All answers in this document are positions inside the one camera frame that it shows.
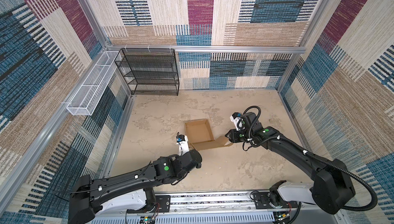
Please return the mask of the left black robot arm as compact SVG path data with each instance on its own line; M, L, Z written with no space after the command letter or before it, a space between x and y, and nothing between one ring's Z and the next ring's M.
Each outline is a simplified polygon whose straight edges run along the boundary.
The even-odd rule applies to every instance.
M191 170L199 169L203 159L197 150L160 157L147 166L122 175L92 179L81 176L69 197L69 224L85 224L104 209L104 203L124 194L161 185L176 185Z

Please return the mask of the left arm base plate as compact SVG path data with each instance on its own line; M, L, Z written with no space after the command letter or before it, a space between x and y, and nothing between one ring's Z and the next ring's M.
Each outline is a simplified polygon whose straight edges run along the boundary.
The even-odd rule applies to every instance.
M154 213L159 210L159 213L168 213L170 211L171 196L170 195L156 195L156 202L149 203L141 210L127 209L127 214L142 214L142 213Z

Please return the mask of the brown cardboard box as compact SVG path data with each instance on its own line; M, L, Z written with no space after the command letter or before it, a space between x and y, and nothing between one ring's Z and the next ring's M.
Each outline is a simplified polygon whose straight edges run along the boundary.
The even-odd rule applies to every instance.
M233 145L224 136L214 138L208 119L186 121L184 126L189 146L197 151L226 148Z

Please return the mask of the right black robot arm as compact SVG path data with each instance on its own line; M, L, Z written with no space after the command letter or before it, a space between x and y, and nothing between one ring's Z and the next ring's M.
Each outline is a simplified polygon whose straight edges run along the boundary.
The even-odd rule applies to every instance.
M251 148L265 148L275 152L300 170L311 180L311 183L292 183L279 181L270 188L270 200L274 206L280 201L298 201L317 205L328 214L336 214L355 196L355 189L349 175L343 170L346 165L338 159L332 161L317 156L305 155L304 148L287 139L273 127L263 127L260 122L253 124L256 115L234 113L230 116L235 128L225 135L232 143L242 143Z

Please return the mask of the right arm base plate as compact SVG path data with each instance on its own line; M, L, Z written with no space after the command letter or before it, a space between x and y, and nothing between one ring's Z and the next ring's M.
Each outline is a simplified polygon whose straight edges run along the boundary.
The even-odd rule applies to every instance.
M285 201L277 193L271 194L266 191L252 191L249 194L255 208L262 209L297 209L297 201Z

